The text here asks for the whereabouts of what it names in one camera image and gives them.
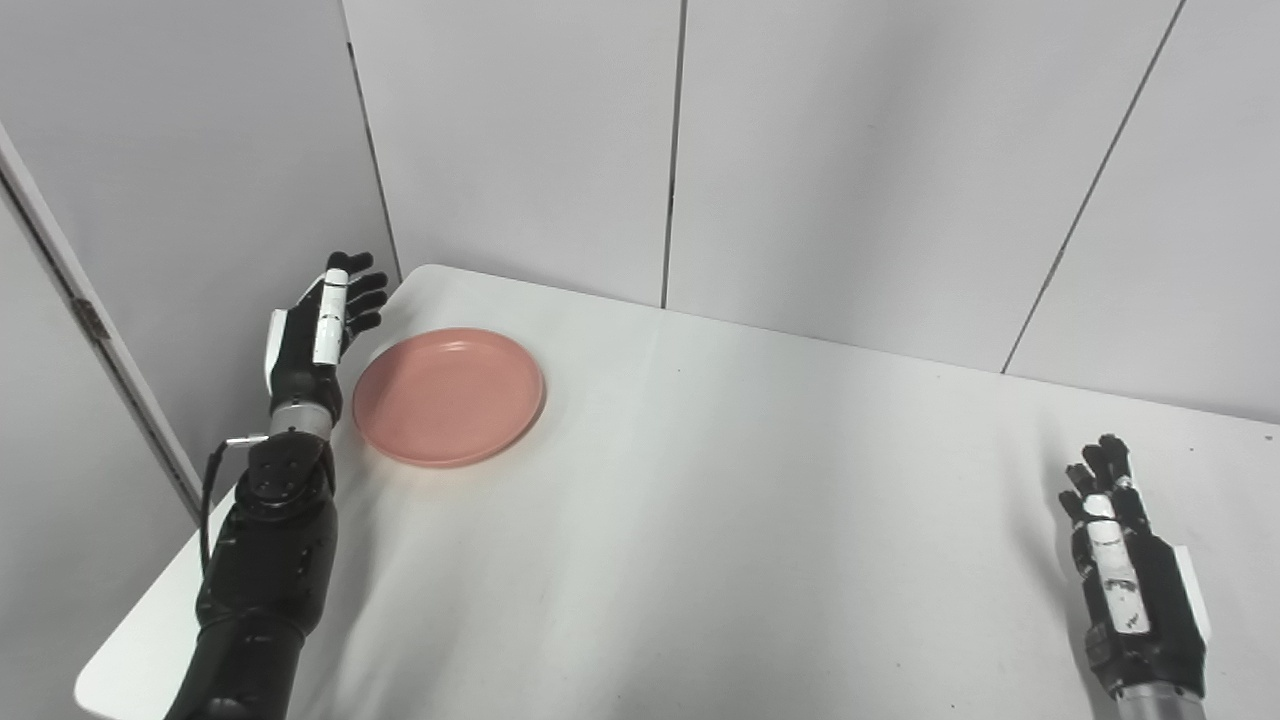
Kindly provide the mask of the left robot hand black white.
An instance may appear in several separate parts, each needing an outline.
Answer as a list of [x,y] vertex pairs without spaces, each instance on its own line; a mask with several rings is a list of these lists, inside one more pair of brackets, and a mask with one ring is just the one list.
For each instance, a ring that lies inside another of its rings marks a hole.
[[361,334],[381,324],[389,275],[370,252],[332,252],[324,270],[288,309],[271,313],[265,352],[270,413],[296,405],[343,410],[337,368]]

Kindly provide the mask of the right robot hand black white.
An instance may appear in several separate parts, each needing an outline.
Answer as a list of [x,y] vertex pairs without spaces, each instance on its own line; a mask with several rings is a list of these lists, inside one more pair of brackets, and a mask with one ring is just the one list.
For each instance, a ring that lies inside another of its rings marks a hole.
[[1119,437],[1101,436],[1082,456],[1059,502],[1089,618],[1089,670],[1116,702],[1151,688],[1201,705],[1211,632],[1190,553],[1153,532]]

